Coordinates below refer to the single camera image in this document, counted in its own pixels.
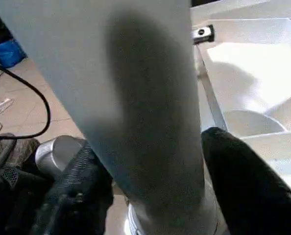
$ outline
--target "floor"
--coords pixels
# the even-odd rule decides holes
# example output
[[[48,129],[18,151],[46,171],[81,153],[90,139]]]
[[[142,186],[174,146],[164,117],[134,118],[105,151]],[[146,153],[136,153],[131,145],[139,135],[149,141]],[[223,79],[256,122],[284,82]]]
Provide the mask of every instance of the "floor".
[[[60,135],[83,138],[82,133],[56,98],[32,60],[24,59],[10,70],[38,88],[49,102],[52,120],[50,128],[43,135],[37,137],[40,142],[45,142]],[[27,135],[43,129],[46,122],[46,111],[41,99],[20,82],[7,74],[2,74],[0,77],[0,101],[5,98],[13,98],[15,101],[0,114],[0,122],[3,124],[2,133],[10,132],[14,135]],[[125,235],[126,215],[127,206],[124,197],[115,195],[113,206],[108,211],[105,234]]]

